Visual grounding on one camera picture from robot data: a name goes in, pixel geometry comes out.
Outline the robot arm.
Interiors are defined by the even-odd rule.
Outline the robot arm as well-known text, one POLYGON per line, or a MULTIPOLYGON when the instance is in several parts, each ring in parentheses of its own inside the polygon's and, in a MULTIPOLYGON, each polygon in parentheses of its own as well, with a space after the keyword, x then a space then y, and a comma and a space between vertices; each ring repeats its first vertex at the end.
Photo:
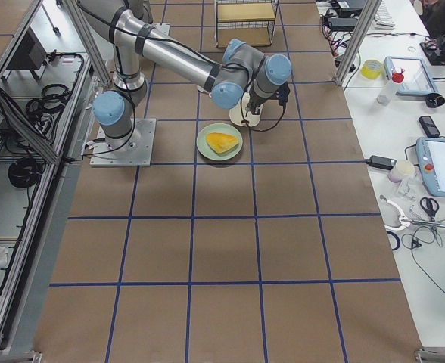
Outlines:
POLYGON ((232 39, 218 63, 158 30, 148 1, 78 1, 76 3, 99 36, 114 47, 118 88, 145 87, 138 64, 144 57, 194 83, 213 103, 242 116, 260 113, 268 100, 281 107, 288 102, 292 67, 283 54, 267 56, 239 39, 232 39))

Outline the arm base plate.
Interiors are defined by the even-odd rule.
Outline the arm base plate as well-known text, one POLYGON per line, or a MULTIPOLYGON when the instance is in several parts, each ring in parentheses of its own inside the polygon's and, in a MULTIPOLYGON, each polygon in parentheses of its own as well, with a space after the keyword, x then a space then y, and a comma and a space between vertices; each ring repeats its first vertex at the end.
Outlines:
POLYGON ((156 119, 135 119, 133 133, 115 140, 107 138, 101 126, 98 127, 98 138, 102 142, 95 143, 89 161, 92 167, 130 167, 151 165, 154 145, 156 119))

